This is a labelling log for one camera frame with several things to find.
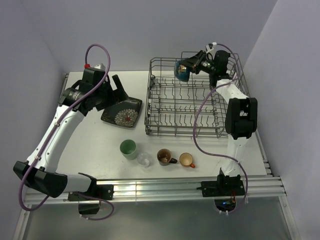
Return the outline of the blue-brown ceramic bowl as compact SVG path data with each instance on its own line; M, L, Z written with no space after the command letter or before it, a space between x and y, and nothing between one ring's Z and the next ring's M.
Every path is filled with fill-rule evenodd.
M174 65L174 76L181 82L188 82L190 79L190 70L182 65L180 61L176 61Z

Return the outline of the green ceramic cup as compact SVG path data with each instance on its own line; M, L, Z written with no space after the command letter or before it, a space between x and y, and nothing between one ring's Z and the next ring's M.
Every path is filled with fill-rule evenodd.
M127 160L134 160L138 156L137 145L131 139L124 140L120 144L119 149Z

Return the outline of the clear glass tumbler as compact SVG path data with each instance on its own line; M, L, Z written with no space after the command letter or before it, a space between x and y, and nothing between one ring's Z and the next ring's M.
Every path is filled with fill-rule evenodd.
M137 162L144 171L148 171L152 166L152 156L147 152L142 152L138 155Z

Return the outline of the dark brown mug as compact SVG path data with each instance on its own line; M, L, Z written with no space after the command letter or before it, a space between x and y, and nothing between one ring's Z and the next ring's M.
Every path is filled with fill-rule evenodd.
M178 160L173 158L172 152L166 148L160 149L157 152L157 160L161 166L167 166L169 164L177 164Z

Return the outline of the orange small mug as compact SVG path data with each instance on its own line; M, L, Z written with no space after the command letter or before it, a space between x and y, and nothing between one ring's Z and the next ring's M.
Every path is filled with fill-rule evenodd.
M190 153L184 152L179 157L179 162L183 167L195 168L193 156Z

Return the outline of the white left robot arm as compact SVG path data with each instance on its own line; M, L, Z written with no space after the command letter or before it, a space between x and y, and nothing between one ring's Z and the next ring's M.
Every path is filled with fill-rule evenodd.
M52 198L66 192L79 192L86 200L95 198L96 178L84 173L58 173L58 164L74 131L91 110L105 110L128 98L118 75L109 77L98 68L84 69L82 78L62 93L54 118L36 149L25 161L15 163L13 171L22 186Z

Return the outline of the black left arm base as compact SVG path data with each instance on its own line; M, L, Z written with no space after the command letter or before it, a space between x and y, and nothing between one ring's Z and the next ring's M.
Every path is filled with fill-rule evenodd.
M113 199L114 186L112 184L97 185L86 192L69 192L67 200L69 202L78 202L78 213L82 218L91 221L100 221L109 218L115 210L110 202ZM102 210L102 204L111 207L110 213L104 217L92 217Z

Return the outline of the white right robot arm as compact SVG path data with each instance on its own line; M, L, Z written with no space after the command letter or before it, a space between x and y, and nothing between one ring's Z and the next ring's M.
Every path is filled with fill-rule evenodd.
M198 117L214 93L218 93L227 103L224 129L228 135L227 154L209 153L201 150L206 155L226 159L225 164L220 168L220 174L226 177L237 177L245 172L241 161L243 159L245 146L252 134L257 130L258 122L258 100L245 95L235 84L227 73L229 58L232 53L218 50L213 58L210 53L204 50L199 51L190 58L183 58L178 61L175 67L175 77L181 80L181 73L199 74L204 72L209 76L211 91L204 98L194 119L193 138L196 137Z

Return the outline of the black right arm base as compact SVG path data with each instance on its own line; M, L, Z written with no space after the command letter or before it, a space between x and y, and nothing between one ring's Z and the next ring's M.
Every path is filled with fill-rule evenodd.
M219 174L217 180L202 181L196 190L200 190L203 197L244 196L246 193L239 174L237 176Z

